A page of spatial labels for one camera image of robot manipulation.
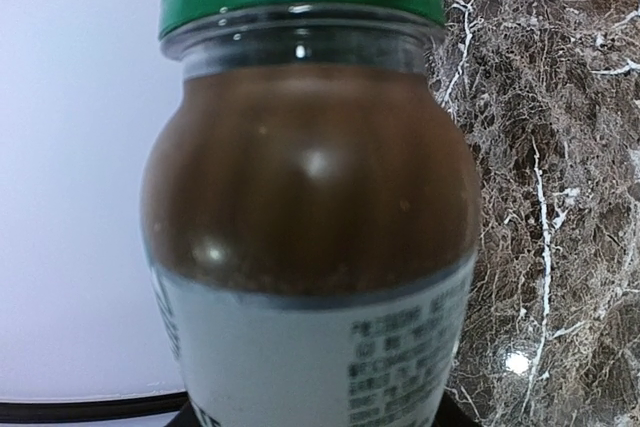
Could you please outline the brown drink bottle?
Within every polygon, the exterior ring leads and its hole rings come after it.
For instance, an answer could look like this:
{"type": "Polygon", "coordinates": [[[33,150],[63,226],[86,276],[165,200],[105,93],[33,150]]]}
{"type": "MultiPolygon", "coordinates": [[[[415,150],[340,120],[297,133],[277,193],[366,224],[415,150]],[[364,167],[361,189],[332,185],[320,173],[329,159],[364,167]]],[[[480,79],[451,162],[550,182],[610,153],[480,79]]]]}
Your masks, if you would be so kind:
{"type": "Polygon", "coordinates": [[[158,306],[200,426],[430,426],[480,189],[396,9],[222,10],[163,34],[183,98],[144,172],[158,306]]]}

